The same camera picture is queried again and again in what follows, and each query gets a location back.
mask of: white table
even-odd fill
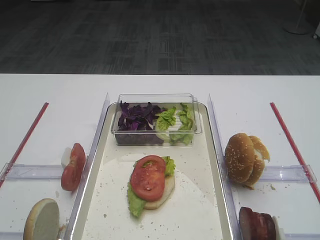
[[[58,165],[62,150],[74,142],[88,153],[107,93],[111,103],[126,93],[191,93],[204,104],[211,95],[223,147],[233,134],[245,132],[263,140],[272,165],[298,165],[269,105],[275,102],[320,179],[319,89],[320,76],[0,74],[0,166],[10,161],[44,102],[49,106],[16,163]]]

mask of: meat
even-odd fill
[[[239,225],[243,240],[276,240],[276,227],[267,213],[258,213],[249,207],[241,207]]]

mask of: red straw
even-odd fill
[[[26,145],[28,139],[30,138],[30,135],[32,134],[32,132],[34,131],[35,127],[37,126],[38,122],[40,121],[42,115],[45,113],[47,107],[48,107],[49,103],[48,102],[45,102],[40,110],[40,112],[38,113],[38,115],[36,116],[36,118],[34,119],[31,127],[29,128],[28,132],[26,133],[26,135],[24,136],[22,142],[20,143],[18,149],[15,151],[13,157],[11,158],[11,161],[9,162],[6,170],[5,170],[5,173],[4,173],[4,176],[3,176],[3,179],[0,180],[0,188],[2,186],[2,184],[4,183],[5,181],[5,177],[6,175],[10,172],[11,168],[13,167],[13,165],[15,164],[17,158],[19,157],[22,149],[24,148],[24,146]]]
[[[298,159],[300,165],[303,167],[305,175],[309,179],[310,186],[311,186],[316,198],[318,199],[318,201],[320,203],[319,188],[318,188],[318,186],[317,186],[317,184],[315,182],[311,182],[311,180],[310,180],[311,174],[309,172],[309,169],[308,169],[308,167],[306,165],[306,162],[305,162],[304,158],[302,157],[301,153],[299,152],[299,150],[297,148],[297,145],[295,144],[294,139],[292,138],[292,136],[291,136],[291,134],[290,134],[290,132],[289,132],[284,120],[282,119],[282,117],[281,117],[281,115],[280,115],[275,103],[271,102],[270,105],[271,105],[271,108],[272,108],[276,118],[278,119],[278,121],[279,121],[279,123],[280,123],[280,125],[282,127],[282,130],[284,131],[284,133],[286,135],[286,138],[288,139],[288,141],[289,141],[289,143],[290,143],[290,145],[292,147],[292,150],[294,151],[294,154],[296,155],[296,158]]]

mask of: tomato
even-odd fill
[[[86,163],[86,154],[79,143],[75,143],[71,150],[69,164],[64,168],[61,176],[61,187],[66,191],[74,191],[80,183]]]
[[[159,200],[165,190],[165,161],[156,155],[141,158],[135,165],[130,184],[134,193],[148,202]]]

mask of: floor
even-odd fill
[[[293,0],[20,1],[0,8],[0,73],[320,75]]]

